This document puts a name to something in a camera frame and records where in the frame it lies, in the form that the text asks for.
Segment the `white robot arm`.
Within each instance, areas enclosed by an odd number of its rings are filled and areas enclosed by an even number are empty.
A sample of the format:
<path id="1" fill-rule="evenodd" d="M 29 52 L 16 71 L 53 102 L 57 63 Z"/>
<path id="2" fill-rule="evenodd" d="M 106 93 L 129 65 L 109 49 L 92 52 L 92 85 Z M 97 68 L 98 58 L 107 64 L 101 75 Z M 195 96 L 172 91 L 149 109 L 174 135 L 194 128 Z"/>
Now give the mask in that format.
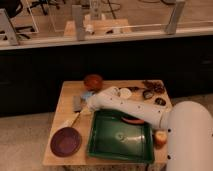
<path id="1" fill-rule="evenodd" d="M 213 116 L 200 103 L 182 101 L 172 108 L 123 99 L 111 86 L 86 99 L 90 111 L 113 109 L 167 132 L 166 171 L 213 171 Z"/>

